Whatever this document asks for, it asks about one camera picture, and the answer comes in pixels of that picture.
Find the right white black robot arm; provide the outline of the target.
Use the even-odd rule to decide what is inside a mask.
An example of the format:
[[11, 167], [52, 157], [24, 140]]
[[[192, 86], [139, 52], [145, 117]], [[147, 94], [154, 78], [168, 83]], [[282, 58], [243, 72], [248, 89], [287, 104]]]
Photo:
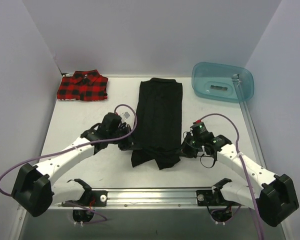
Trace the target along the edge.
[[194, 122], [186, 133], [181, 153], [186, 158], [212, 158], [214, 164], [223, 164], [246, 181], [239, 184], [224, 178], [214, 184], [211, 197], [218, 205], [233, 202], [252, 208], [271, 227], [279, 225], [300, 206], [288, 175], [278, 175], [257, 164], [225, 136], [214, 136], [202, 121]]

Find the black long sleeve shirt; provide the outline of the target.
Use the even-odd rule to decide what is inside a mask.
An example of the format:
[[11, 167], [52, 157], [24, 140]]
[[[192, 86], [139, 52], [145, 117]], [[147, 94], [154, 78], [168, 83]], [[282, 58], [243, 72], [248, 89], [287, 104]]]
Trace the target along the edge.
[[175, 79], [151, 78], [139, 86], [137, 126], [131, 165], [154, 160], [160, 170], [180, 162], [183, 85]]

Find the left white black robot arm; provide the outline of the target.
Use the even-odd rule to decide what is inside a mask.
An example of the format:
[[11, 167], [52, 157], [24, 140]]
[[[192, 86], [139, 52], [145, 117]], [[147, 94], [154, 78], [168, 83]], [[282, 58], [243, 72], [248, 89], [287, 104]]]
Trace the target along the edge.
[[35, 165], [24, 164], [18, 171], [12, 189], [12, 198], [24, 207], [33, 217], [38, 217], [51, 205], [75, 203], [88, 206], [91, 202], [105, 205], [107, 195], [96, 193], [80, 178], [70, 179], [64, 186], [56, 182], [65, 173], [85, 159], [108, 147], [117, 145], [121, 151], [132, 148], [128, 124], [128, 112], [120, 115], [107, 113], [101, 123], [85, 130], [62, 154]]

